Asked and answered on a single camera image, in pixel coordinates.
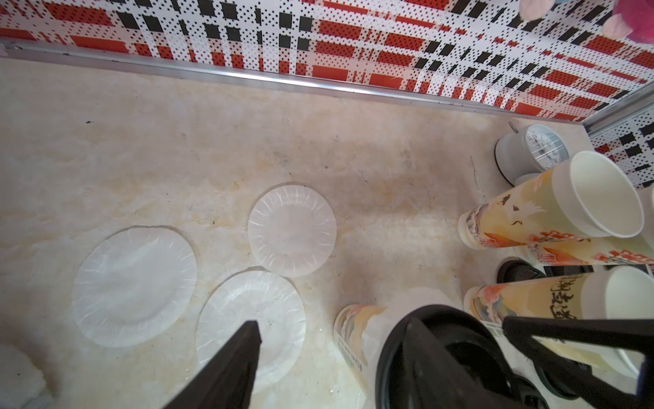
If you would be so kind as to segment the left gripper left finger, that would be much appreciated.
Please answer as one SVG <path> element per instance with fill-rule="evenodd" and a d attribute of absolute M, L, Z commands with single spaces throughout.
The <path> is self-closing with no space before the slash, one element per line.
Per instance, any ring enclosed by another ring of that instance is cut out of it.
<path fill-rule="evenodd" d="M 197 376 L 165 408 L 249 407 L 261 343 L 257 322 L 248 320 L 243 323 Z"/>

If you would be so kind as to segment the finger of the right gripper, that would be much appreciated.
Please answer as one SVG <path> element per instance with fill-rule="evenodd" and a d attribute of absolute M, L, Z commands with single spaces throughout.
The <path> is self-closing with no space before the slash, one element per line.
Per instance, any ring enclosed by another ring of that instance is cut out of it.
<path fill-rule="evenodd" d="M 555 320 L 509 316 L 502 323 L 507 339 L 537 366 L 558 378 L 595 408 L 653 407 L 652 320 Z M 538 341 L 563 339 L 643 354 L 637 393 L 626 394 L 580 370 Z"/>

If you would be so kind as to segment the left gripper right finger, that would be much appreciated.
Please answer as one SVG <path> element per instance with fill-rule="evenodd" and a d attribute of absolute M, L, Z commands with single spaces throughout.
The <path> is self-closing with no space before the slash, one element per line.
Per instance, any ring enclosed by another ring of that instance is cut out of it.
<path fill-rule="evenodd" d="M 405 327 L 403 365 L 414 408 L 524 407 L 475 383 L 417 318 L 411 318 Z"/>

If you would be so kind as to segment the translucent leak-proof paper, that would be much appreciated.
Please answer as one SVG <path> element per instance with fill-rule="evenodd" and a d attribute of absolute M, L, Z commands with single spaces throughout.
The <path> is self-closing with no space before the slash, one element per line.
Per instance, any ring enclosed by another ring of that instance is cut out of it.
<path fill-rule="evenodd" d="M 429 305 L 444 305 L 456 308 L 455 303 L 441 290 L 427 287 L 413 288 L 393 298 L 386 307 L 373 307 L 375 314 L 365 313 L 367 322 L 362 332 L 362 352 L 365 358 L 364 375 L 372 387 L 381 352 L 391 331 L 405 318 L 419 308 Z"/>

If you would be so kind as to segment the black cup lid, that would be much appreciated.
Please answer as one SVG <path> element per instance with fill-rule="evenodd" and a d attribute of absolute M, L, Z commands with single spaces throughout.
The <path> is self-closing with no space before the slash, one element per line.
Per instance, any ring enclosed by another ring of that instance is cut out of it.
<path fill-rule="evenodd" d="M 414 408 L 403 365 L 405 327 L 411 318 L 422 321 L 475 383 L 521 403 L 514 373 L 492 334 L 459 309 L 429 305 L 403 318 L 384 344 L 373 391 L 377 408 Z"/>

